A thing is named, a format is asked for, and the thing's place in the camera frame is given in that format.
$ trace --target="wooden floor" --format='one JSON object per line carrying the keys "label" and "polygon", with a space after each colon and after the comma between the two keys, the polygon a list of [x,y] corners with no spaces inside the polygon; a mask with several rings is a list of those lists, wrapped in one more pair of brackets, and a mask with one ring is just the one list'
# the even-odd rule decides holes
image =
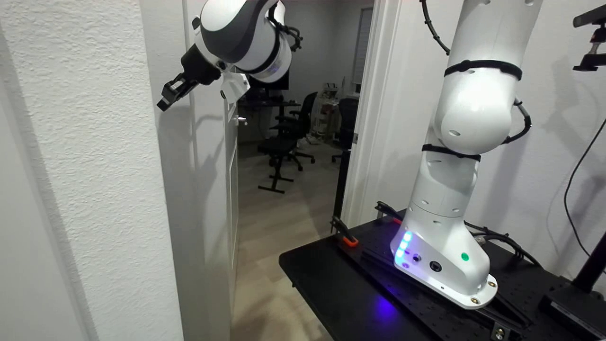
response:
{"label": "wooden floor", "polygon": [[239,266],[234,315],[235,341],[328,341],[330,336],[287,279],[279,256],[328,235],[340,163],[332,146],[309,146],[317,165],[298,173],[285,165],[285,196],[262,192],[270,184],[268,158],[241,148]]}

